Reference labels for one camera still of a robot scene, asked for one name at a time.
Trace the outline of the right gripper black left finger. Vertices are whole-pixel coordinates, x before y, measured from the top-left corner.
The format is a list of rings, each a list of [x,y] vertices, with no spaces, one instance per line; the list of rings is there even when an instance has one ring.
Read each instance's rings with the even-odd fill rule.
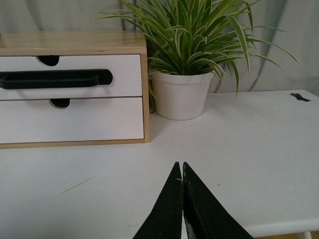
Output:
[[[180,239],[183,211],[183,179],[180,165],[172,170],[135,239]]]

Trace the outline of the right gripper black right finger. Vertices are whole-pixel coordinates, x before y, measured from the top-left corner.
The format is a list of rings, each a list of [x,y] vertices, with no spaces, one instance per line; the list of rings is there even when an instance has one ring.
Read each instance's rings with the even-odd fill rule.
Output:
[[[251,239],[187,162],[183,163],[183,215],[189,239]]]

